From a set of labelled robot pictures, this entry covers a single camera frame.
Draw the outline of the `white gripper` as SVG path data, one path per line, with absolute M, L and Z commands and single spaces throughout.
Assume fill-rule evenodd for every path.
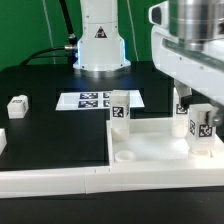
M 188 109 L 192 90 L 224 105 L 224 39 L 204 44 L 202 53 L 176 50 L 178 38 L 167 29 L 154 26 L 151 31 L 152 59 L 155 67 L 176 79 L 174 86 L 179 104 Z M 217 127 L 224 122 L 224 106 L 212 105 L 206 112 L 206 123 Z

